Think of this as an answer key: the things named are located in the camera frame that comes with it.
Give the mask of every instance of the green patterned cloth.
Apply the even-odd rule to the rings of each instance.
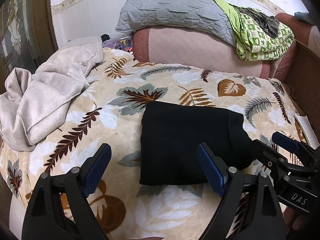
[[[280,23],[278,37],[271,38],[249,15],[240,13],[238,9],[224,0],[214,1],[228,16],[235,34],[236,49],[240,59],[274,60],[281,57],[290,48],[294,35],[288,26]]]

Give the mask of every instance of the black towel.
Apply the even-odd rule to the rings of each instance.
[[[223,108],[149,103],[141,121],[140,184],[207,182],[196,157],[196,148],[203,142],[228,166],[248,167],[254,158],[243,121],[242,114]]]

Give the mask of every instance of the human hand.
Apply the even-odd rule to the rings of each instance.
[[[288,234],[291,230],[298,230],[306,219],[306,215],[297,216],[296,211],[287,207],[284,211],[285,233]]]

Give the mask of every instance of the stained glass window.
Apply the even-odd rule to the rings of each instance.
[[[7,74],[15,67],[34,73],[39,66],[32,33],[30,0],[6,0],[1,6],[0,60]]]

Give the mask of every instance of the leaf-patterned blanket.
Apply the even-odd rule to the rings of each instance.
[[[139,184],[141,119],[149,102],[216,106],[242,113],[250,138],[273,148],[277,148],[271,141],[275,131],[302,138],[293,117],[295,108],[278,80],[179,64],[143,63],[116,49],[104,49],[104,60],[91,70],[87,78],[90,87],[72,100],[65,124],[33,151],[16,152],[2,145],[1,174],[25,206],[42,172],[66,173],[81,166],[102,143],[108,143],[111,162],[98,189],[88,197],[108,237],[198,239],[220,201],[209,184]],[[285,150],[279,151],[298,162]],[[260,170],[268,171],[254,161],[247,172],[257,174]],[[61,199],[71,217],[66,196]]]

